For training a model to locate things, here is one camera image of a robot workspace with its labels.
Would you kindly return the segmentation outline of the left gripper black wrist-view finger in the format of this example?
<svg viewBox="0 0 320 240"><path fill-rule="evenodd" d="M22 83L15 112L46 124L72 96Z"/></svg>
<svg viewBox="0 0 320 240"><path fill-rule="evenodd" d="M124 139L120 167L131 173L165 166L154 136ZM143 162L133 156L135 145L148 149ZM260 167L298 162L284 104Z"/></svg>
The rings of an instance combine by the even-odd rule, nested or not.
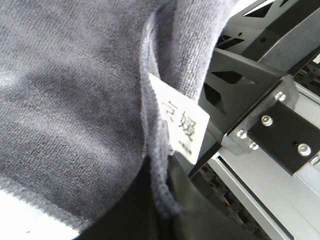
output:
<svg viewBox="0 0 320 240"><path fill-rule="evenodd" d="M274 90L288 74L241 55L216 48L203 84L199 105L209 114L205 151L188 176L192 177L222 147L236 156L250 153L258 143L248 136L259 113L275 104Z"/></svg>

